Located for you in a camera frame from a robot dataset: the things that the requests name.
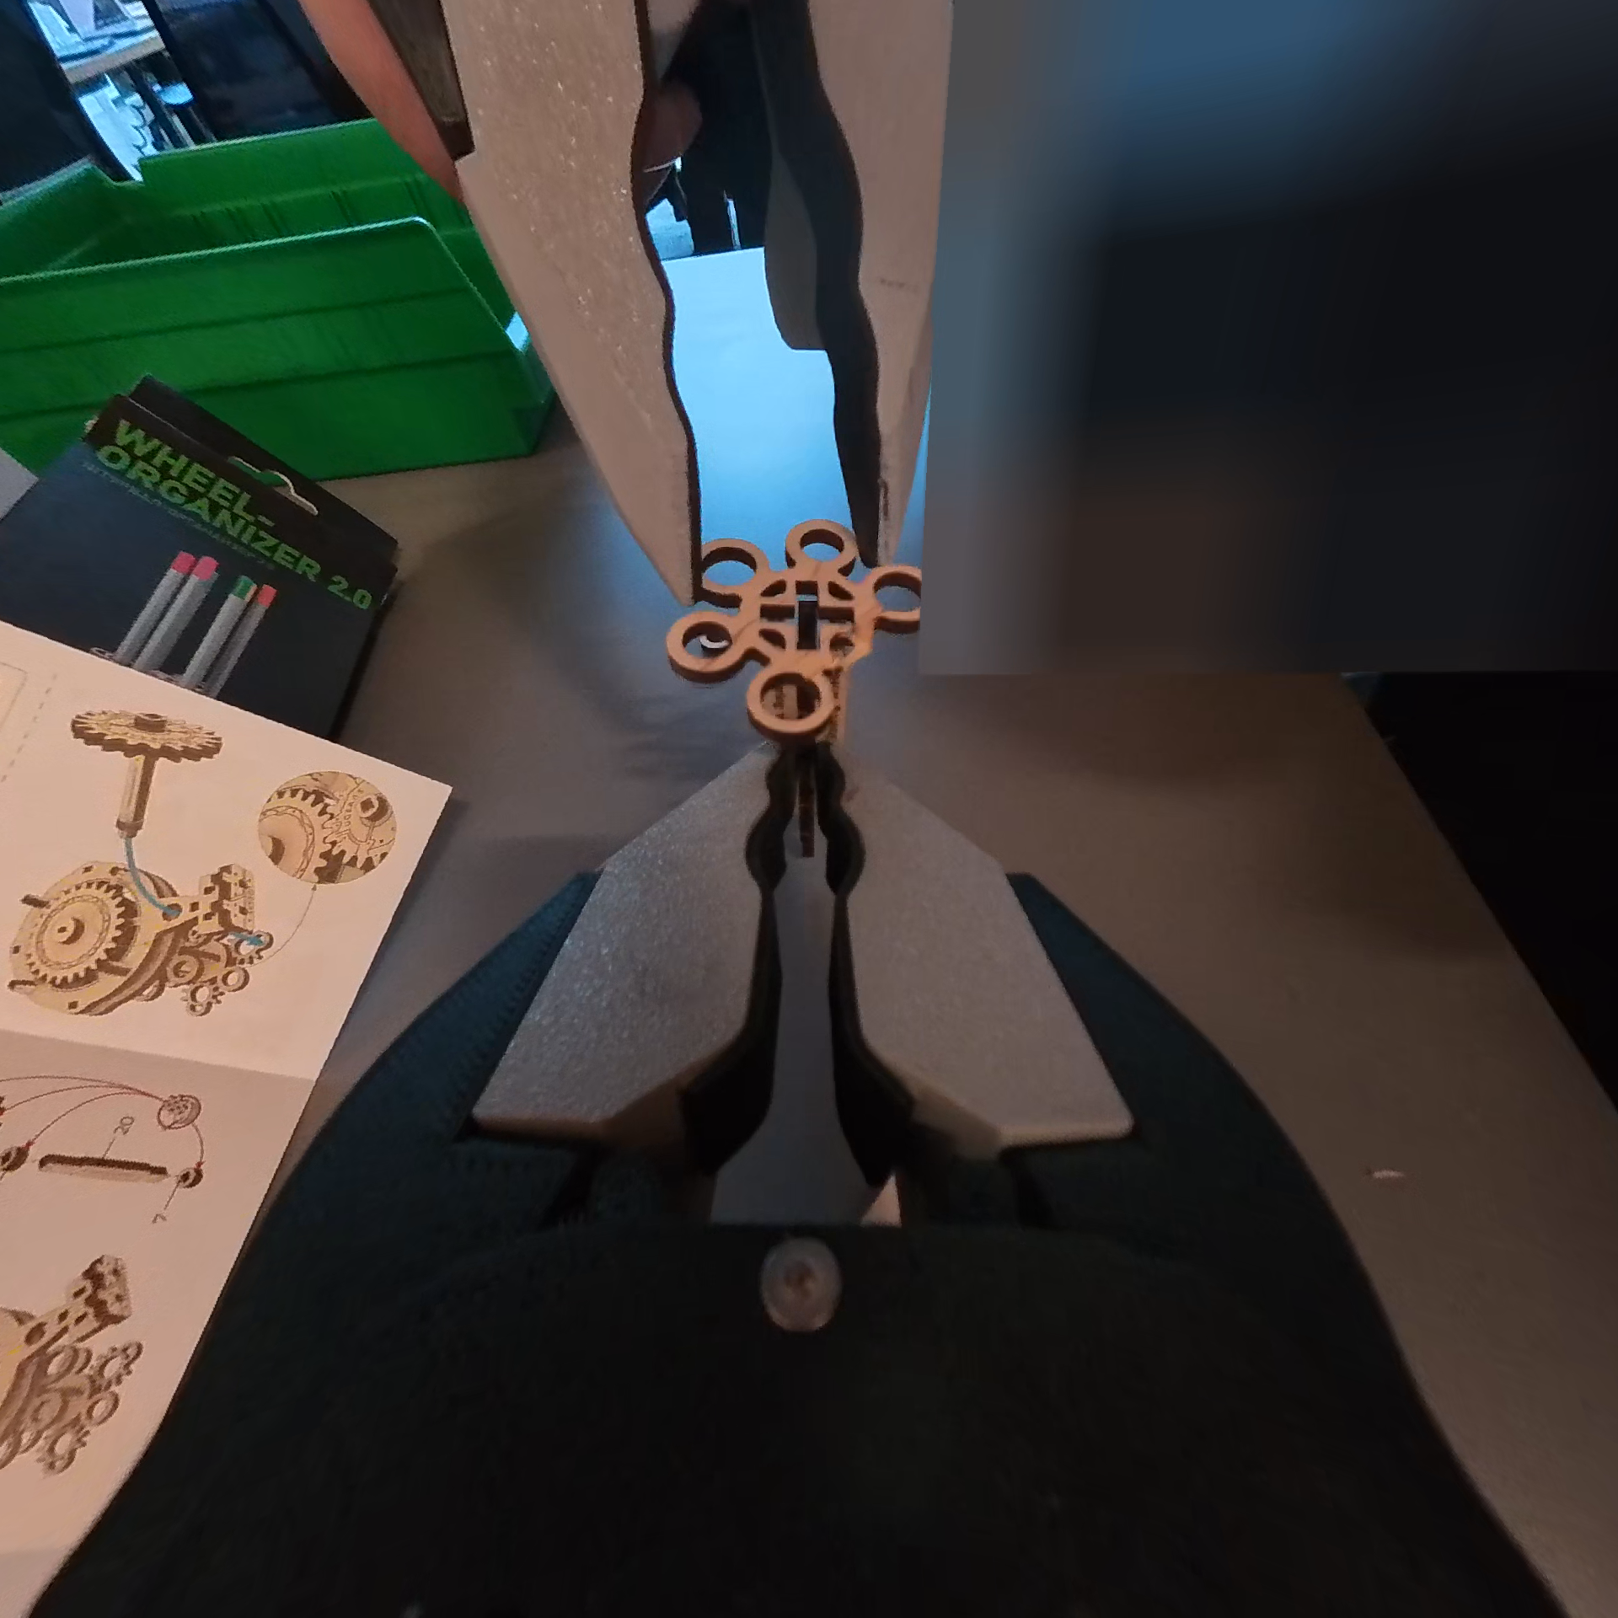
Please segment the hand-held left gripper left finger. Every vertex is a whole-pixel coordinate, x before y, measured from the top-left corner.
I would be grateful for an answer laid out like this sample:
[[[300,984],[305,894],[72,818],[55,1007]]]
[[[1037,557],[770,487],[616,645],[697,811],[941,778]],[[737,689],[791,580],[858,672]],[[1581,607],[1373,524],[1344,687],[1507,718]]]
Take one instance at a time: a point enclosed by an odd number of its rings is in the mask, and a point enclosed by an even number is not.
[[[614,853],[473,1107],[500,1136],[718,1169],[772,1094],[781,759],[752,749]]]

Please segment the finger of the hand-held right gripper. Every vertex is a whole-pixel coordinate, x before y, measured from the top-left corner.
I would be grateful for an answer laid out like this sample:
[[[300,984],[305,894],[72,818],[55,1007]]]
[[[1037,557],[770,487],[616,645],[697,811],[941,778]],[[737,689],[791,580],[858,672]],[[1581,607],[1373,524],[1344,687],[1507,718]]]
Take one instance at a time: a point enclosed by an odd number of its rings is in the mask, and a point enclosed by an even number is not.
[[[471,152],[458,183],[490,262],[625,528],[695,601],[695,439],[673,304],[633,189],[654,90],[645,4],[450,2]]]
[[[754,56],[774,320],[789,348],[827,358],[854,543],[889,560],[932,379],[951,6],[758,2]]]

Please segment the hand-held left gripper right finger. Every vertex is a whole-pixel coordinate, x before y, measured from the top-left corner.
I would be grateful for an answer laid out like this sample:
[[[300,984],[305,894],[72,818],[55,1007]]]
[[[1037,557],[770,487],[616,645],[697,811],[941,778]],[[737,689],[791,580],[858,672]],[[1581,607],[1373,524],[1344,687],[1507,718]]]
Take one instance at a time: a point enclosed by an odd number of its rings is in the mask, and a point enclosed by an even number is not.
[[[835,1109],[862,1177],[1120,1140],[1130,1111],[1003,867],[870,768],[818,755],[835,899]]]

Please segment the wooden ringed clover part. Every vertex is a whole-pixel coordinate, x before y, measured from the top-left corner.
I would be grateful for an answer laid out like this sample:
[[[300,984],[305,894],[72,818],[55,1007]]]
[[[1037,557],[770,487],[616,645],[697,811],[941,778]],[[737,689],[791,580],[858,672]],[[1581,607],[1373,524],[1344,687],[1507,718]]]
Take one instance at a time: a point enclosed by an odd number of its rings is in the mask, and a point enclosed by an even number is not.
[[[706,543],[700,607],[666,634],[671,668],[722,682],[750,662],[745,713],[764,740],[839,741],[854,664],[879,634],[914,634],[920,622],[918,568],[885,562],[854,576],[856,560],[853,533],[831,520],[793,526],[777,568],[745,539]]]

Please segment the person's right hand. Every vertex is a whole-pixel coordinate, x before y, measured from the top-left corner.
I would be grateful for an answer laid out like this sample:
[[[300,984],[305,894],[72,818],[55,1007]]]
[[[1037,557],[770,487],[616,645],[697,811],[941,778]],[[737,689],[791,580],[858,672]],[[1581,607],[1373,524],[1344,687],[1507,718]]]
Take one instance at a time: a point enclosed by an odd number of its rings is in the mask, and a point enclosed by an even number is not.
[[[454,160],[371,6],[332,2],[327,11],[321,36],[358,98],[440,189],[462,200]]]

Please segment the green plastic bin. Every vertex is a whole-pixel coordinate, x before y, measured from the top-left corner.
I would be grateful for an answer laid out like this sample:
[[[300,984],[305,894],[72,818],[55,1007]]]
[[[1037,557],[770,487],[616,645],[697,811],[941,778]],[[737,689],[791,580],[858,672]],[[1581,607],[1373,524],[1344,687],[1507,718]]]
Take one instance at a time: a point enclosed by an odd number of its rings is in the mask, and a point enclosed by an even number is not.
[[[153,377],[313,479],[529,453],[552,389],[417,216],[47,270],[3,241],[3,451],[42,472]]]
[[[70,167],[1,210],[1,275],[421,219],[487,300],[498,275],[465,210],[375,121],[244,137],[149,156],[140,177]]]

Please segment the folded paper instruction booklet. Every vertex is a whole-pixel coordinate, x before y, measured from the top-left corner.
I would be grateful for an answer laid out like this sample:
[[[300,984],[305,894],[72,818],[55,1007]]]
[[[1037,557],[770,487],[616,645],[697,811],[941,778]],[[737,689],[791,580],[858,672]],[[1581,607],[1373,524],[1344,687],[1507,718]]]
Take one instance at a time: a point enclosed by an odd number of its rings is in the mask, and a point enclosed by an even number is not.
[[[1,1612],[167,1414],[448,788],[1,632]]]

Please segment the black cardboard kit box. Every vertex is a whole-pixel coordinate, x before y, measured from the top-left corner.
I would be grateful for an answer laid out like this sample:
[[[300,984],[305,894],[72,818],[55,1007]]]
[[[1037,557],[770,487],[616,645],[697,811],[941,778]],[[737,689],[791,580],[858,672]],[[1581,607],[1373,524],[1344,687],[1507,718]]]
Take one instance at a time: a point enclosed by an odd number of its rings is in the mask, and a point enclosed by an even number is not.
[[[340,497],[140,377],[3,516],[1,616],[334,738],[396,558]]]

